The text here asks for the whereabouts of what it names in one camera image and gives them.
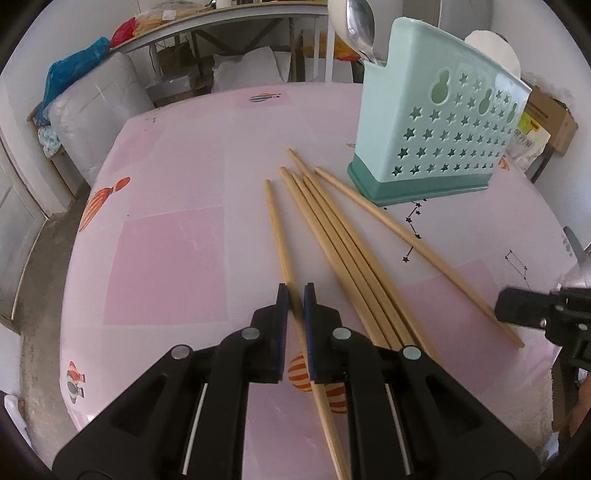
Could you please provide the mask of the white ceramic spoon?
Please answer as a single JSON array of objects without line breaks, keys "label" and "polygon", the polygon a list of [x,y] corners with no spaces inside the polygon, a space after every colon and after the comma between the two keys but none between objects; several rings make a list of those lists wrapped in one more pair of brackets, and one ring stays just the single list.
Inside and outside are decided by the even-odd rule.
[{"label": "white ceramic spoon", "polygon": [[348,38],[348,31],[346,31],[346,0],[329,0],[328,12],[329,22],[335,29],[335,34],[352,48],[352,42]]},{"label": "white ceramic spoon", "polygon": [[465,42],[499,63],[515,77],[521,77],[520,61],[504,37],[490,30],[475,30],[465,38]]}]

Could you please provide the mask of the metal spoon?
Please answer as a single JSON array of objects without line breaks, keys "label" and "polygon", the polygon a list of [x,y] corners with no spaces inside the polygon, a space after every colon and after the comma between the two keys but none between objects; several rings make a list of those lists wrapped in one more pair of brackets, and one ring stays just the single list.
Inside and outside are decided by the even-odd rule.
[{"label": "metal spoon", "polygon": [[346,0],[346,31],[352,48],[363,59],[379,64],[374,52],[376,35],[375,16],[366,0]]}]

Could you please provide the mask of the white and yellow rice bag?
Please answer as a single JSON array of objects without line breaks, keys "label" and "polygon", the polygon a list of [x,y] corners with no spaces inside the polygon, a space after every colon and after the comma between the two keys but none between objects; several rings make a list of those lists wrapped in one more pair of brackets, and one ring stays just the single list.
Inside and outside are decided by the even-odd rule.
[{"label": "white and yellow rice bag", "polygon": [[542,155],[551,134],[530,114],[524,112],[515,127],[504,157],[513,166],[526,172]]}]

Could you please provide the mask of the mint green utensil caddy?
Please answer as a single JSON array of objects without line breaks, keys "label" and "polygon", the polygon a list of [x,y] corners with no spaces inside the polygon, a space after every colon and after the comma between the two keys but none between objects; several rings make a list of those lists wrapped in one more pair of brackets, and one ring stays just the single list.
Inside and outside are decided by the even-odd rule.
[{"label": "mint green utensil caddy", "polygon": [[458,37],[398,18],[387,62],[365,67],[349,178],[379,206],[484,190],[530,94]]}]

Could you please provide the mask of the pink patterned tablecloth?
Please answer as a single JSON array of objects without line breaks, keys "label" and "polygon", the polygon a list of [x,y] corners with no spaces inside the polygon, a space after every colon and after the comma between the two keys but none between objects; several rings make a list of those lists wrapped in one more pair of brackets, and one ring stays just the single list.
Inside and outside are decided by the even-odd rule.
[{"label": "pink patterned tablecloth", "polygon": [[[77,430],[177,344],[216,345],[274,303],[283,281],[264,180],[273,181],[297,286],[362,324],[290,192],[287,149],[351,185],[362,87],[287,84],[206,95],[130,119],[97,180],[65,285],[60,389]],[[548,291],[575,263],[543,197],[511,166],[487,190],[389,206],[490,302],[505,286]],[[525,348],[373,215],[319,179],[410,305],[445,368],[538,455],[552,433],[558,348]],[[335,479],[310,392],[252,385],[244,479]]]}]

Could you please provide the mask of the white door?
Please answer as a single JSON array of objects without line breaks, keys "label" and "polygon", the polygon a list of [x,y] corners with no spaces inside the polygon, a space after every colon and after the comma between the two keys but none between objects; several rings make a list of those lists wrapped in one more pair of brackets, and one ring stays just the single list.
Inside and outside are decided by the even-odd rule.
[{"label": "white door", "polygon": [[21,179],[1,141],[1,317],[14,319],[20,286],[46,216]]}]

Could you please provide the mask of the large white plastic sack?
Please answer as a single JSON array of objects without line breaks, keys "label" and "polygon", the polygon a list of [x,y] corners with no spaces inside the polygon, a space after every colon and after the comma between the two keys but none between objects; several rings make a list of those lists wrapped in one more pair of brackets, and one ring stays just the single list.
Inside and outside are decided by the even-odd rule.
[{"label": "large white plastic sack", "polygon": [[152,108],[131,59],[116,53],[56,97],[47,115],[74,166],[93,185],[127,120]]}]

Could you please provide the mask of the yellow orange bag on floor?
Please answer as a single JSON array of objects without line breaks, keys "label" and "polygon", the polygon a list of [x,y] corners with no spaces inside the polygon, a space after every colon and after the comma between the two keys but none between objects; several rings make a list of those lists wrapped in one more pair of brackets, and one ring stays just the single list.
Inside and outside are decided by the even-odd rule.
[{"label": "yellow orange bag on floor", "polygon": [[335,38],[334,58],[339,61],[356,62],[360,60],[360,55],[354,49],[346,45],[341,38]]}]

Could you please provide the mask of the white sack under table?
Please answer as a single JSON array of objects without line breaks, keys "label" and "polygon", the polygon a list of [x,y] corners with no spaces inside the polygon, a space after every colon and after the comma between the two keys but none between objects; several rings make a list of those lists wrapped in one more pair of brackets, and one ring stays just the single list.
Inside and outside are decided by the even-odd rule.
[{"label": "white sack under table", "polygon": [[238,56],[214,55],[212,93],[287,83],[290,52],[260,47]]}]

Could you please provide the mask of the blue plastic bag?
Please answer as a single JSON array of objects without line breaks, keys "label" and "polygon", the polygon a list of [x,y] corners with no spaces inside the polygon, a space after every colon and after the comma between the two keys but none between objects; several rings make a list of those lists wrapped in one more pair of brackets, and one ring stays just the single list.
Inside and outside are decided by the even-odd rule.
[{"label": "blue plastic bag", "polygon": [[107,57],[110,40],[100,37],[86,49],[54,62],[47,73],[43,99],[34,115],[37,127],[49,124],[47,107],[73,83],[92,71]]}]

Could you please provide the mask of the red plastic bag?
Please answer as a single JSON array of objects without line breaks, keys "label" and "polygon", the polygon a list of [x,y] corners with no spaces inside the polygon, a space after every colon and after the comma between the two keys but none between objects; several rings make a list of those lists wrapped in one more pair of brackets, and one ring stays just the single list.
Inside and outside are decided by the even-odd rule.
[{"label": "red plastic bag", "polygon": [[130,18],[123,24],[121,24],[116,31],[113,33],[110,40],[110,48],[114,49],[124,42],[134,37],[134,31],[136,29],[137,20],[135,17]]}]

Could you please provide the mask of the cardboard box by wall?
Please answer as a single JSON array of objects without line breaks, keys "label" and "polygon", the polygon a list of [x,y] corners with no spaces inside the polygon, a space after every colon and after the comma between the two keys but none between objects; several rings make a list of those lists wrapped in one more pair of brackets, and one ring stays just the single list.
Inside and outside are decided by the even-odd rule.
[{"label": "cardboard box by wall", "polygon": [[578,124],[568,107],[533,86],[525,112],[550,134],[549,145],[560,155],[565,155],[578,131]]}]

